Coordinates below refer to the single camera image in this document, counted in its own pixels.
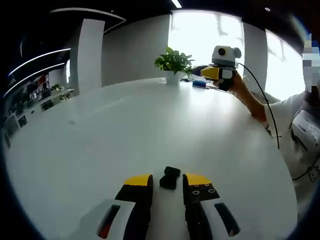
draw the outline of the white table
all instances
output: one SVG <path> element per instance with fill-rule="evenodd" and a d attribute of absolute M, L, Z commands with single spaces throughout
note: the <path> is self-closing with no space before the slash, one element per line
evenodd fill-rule
<path fill-rule="evenodd" d="M 7 155 L 14 190 L 48 239 L 70 235 L 127 178 L 147 173 L 147 239 L 189 239 L 182 177 L 175 191 L 159 188 L 166 166 L 212 180 L 253 238 L 286 236 L 297 222 L 290 174 L 268 133 L 233 95 L 191 83 L 143 79 L 73 97 L 23 127 Z"/>

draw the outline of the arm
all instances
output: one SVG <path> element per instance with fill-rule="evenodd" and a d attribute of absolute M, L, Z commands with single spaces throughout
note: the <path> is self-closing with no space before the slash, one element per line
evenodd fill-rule
<path fill-rule="evenodd" d="M 253 118 L 261 123 L 265 123 L 267 121 L 265 106 L 258 99 L 256 99 L 255 96 L 253 96 L 243 82 L 242 84 L 243 85 L 239 86 L 239 89 L 236 92 L 238 98 L 248 108 Z"/>
<path fill-rule="evenodd" d="M 244 103 L 253 118 L 261 123 L 265 123 L 267 121 L 265 106 L 249 91 L 239 73 L 235 74 L 233 81 L 234 84 L 229 91 L 234 93 Z"/>

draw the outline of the green plant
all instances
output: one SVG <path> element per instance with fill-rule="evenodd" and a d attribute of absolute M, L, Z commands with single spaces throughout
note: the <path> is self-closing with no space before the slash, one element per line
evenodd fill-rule
<path fill-rule="evenodd" d="M 154 60 L 154 66 L 159 67 L 164 71 L 173 71 L 174 74 L 177 72 L 184 72 L 187 75 L 191 74 L 193 59 L 189 60 L 192 55 L 185 55 L 183 52 L 172 50 L 170 47 L 166 47 L 167 54 L 160 54 L 161 57 L 158 57 Z"/>
<path fill-rule="evenodd" d="M 59 84 L 59 83 L 56 83 L 55 85 L 53 85 L 53 86 L 51 87 L 51 91 L 53 91 L 53 90 L 55 90 L 55 89 L 58 89 L 58 88 L 60 88 L 60 84 Z"/>

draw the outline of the white pillar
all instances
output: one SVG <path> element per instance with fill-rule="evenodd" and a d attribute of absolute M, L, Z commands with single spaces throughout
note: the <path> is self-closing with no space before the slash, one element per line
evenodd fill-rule
<path fill-rule="evenodd" d="M 244 31 L 244 65 L 250 69 L 259 82 L 262 90 L 265 90 L 268 67 L 268 45 L 266 32 L 248 23 L 243 23 Z M 251 92 L 261 95 L 261 91 L 251 74 L 244 69 L 244 76 L 250 81 L 246 82 Z"/>
<path fill-rule="evenodd" d="M 101 54 L 105 22 L 84 19 L 77 49 L 77 80 L 79 94 L 102 87 Z"/>

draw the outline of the led light strip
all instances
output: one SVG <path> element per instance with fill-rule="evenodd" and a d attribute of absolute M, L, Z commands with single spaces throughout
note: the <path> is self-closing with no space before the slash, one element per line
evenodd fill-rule
<path fill-rule="evenodd" d="M 38 74 L 38 73 L 40 73 L 40 72 L 42 72 L 42 71 L 44 71 L 44 70 L 51 69 L 51 68 L 54 68 L 54 67 L 57 67 L 57 66 L 60 66 L 60 65 L 64 65 L 64 64 L 65 64 L 65 63 L 59 63 L 59 64 L 57 64 L 57 65 L 53 65 L 53 66 L 44 68 L 44 69 L 42 69 L 42 70 L 40 70 L 40 71 L 37 71 L 37 72 L 35 72 L 35 73 L 33 73 L 33 74 L 25 77 L 24 79 L 22 79 L 21 81 L 19 81 L 18 83 L 16 83 L 13 87 L 11 87 L 11 88 L 3 95 L 3 97 L 5 97 L 9 92 L 11 92 L 11 90 L 14 89 L 17 85 L 19 85 L 20 83 L 22 83 L 24 80 L 32 77 L 33 75 L 36 75 L 36 74 Z"/>
<path fill-rule="evenodd" d="M 171 2 L 173 2 L 173 4 L 175 5 L 175 7 L 176 7 L 177 9 L 182 8 L 182 6 L 181 6 L 180 2 L 178 2 L 178 0 L 171 0 Z"/>
<path fill-rule="evenodd" d="M 45 53 L 45 54 L 42 54 L 40 56 L 36 56 L 35 58 L 32 58 L 30 59 L 29 61 L 26 61 L 25 63 L 21 64 L 20 66 L 16 67 L 12 72 L 9 73 L 8 77 L 14 73 L 16 70 L 18 70 L 19 68 L 21 68 L 22 66 L 26 65 L 27 63 L 30 63 L 32 62 L 33 60 L 36 60 L 38 58 L 41 58 L 43 56 L 46 56 L 46 55 L 49 55 L 49 54 L 54 54 L 54 53 L 59 53 L 59 52 L 63 52 L 63 51 L 69 51 L 71 50 L 71 48 L 65 48 L 65 49 L 60 49 L 60 50 L 57 50 L 57 51 L 51 51 L 51 52 L 48 52 L 48 53 Z"/>
<path fill-rule="evenodd" d="M 55 10 L 52 10 L 50 11 L 50 13 L 58 13 L 58 12 L 66 12 L 66 11 L 83 11 L 83 12 L 91 12 L 91 13 L 97 13 L 97 14 L 103 14 L 103 15 L 108 15 L 110 17 L 114 17 L 114 18 L 117 18 L 117 19 L 120 19 L 122 20 L 121 22 L 117 23 L 116 25 L 108 28 L 107 30 L 105 30 L 103 32 L 103 34 L 105 34 L 106 32 L 110 31 L 111 29 L 115 28 L 116 26 L 120 25 L 120 24 L 123 24 L 126 19 L 121 17 L 121 16 L 118 16 L 118 15 L 115 15 L 115 14 L 112 14 L 110 12 L 106 12 L 106 11 L 100 11 L 100 10 L 95 10 L 95 9 L 90 9 L 90 8 L 83 8 L 83 7 L 67 7 L 67 8 L 59 8 L 59 9 L 55 9 Z"/>

